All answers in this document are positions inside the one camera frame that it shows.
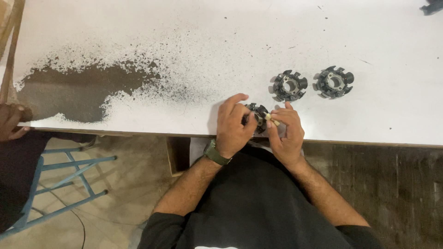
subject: dark trousers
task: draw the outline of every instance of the dark trousers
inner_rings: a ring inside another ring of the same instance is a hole
[[[20,139],[0,143],[0,233],[20,217],[29,197],[35,168],[52,137],[87,143],[96,135],[30,131]]]

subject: black shirt sleeve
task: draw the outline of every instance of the black shirt sleeve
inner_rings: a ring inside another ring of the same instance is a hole
[[[368,226],[343,225],[336,226],[349,245],[355,249],[383,249],[380,241]]]
[[[185,218],[177,214],[153,213],[141,235],[138,249],[174,248],[183,232]]]

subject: white table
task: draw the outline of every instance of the white table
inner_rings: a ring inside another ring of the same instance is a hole
[[[271,78],[292,69],[309,87],[292,103],[305,139],[443,145],[443,12],[424,0],[40,0],[23,13],[14,83],[58,55],[59,66],[111,64],[144,52],[184,97],[110,97],[101,122],[62,114],[34,127],[215,134],[218,105],[243,92],[274,109]],[[336,65],[353,90],[323,99],[314,75]]]

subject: blue metal stool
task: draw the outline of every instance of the blue metal stool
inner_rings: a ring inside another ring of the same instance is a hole
[[[96,158],[96,159],[89,159],[89,160],[81,160],[81,161],[76,161],[74,160],[74,158],[71,155],[71,152],[79,152],[82,151],[82,148],[73,148],[73,149],[54,149],[54,150],[45,150],[43,151],[42,154],[50,154],[50,153],[66,153],[66,156],[68,157],[69,162],[68,163],[56,163],[56,164],[49,164],[49,165],[43,165],[44,160],[43,157],[40,156],[39,162],[37,164],[37,168],[35,169],[35,174],[34,174],[34,180],[32,181],[32,185],[31,185],[31,191],[29,192],[29,198],[28,201],[26,202],[25,206],[22,209],[22,213],[24,213],[24,215],[22,216],[22,218],[20,218],[20,220],[18,220],[13,226],[12,228],[10,228],[9,230],[5,231],[4,233],[0,234],[0,240],[10,236],[12,234],[18,233],[20,231],[23,231],[33,225],[39,224],[43,221],[46,221],[54,216],[57,216],[61,213],[64,213],[66,211],[69,211],[81,204],[85,204],[87,202],[90,202],[100,196],[103,196],[105,194],[108,193],[108,190],[104,190],[98,194],[95,194],[94,191],[92,191],[91,186],[89,185],[88,181],[86,180],[86,178],[83,175],[83,172],[85,172],[86,170],[94,167],[97,163],[99,162],[105,162],[105,161],[113,161],[115,159],[117,159],[117,156],[110,156],[110,157],[103,157],[103,158]],[[79,165],[84,165],[87,164],[87,166],[83,167],[82,169],[80,169],[78,166]],[[71,174],[70,176],[66,177],[65,179],[61,180],[60,182],[54,184],[53,186],[49,187],[49,188],[45,188],[45,189],[41,189],[39,191],[37,191],[37,185],[39,183],[39,179],[40,179],[40,175],[42,173],[42,171],[47,171],[47,170],[54,170],[54,169],[60,169],[60,168],[66,168],[66,167],[74,167],[75,168],[75,172],[73,174]],[[72,178],[74,178],[75,176],[80,177],[80,179],[82,180],[83,185],[85,186],[85,189],[88,191],[89,193],[89,197],[86,199],[83,199],[79,202],[76,202],[74,204],[68,205],[64,208],[61,208],[57,211],[54,211],[52,213],[46,214],[42,217],[39,217],[35,220],[32,220],[30,222],[27,222],[27,219],[29,217],[29,212],[31,211],[32,208],[32,202],[34,201],[34,197],[36,195],[39,194],[43,194],[49,191],[52,191],[54,189],[58,189],[58,188],[62,188],[62,187],[66,187],[69,185],[74,184],[72,181],[70,181]]]

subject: person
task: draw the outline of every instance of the person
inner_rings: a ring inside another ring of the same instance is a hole
[[[90,148],[96,135],[41,132],[29,126],[17,127],[24,107],[0,104],[0,233],[22,216],[40,155],[49,139],[72,140]]]
[[[272,153],[245,146],[257,121],[239,101],[218,110],[215,150],[160,199],[143,230],[144,248],[382,248],[368,222],[301,156],[304,131],[289,102],[267,121]],[[249,115],[246,125],[241,124]]]

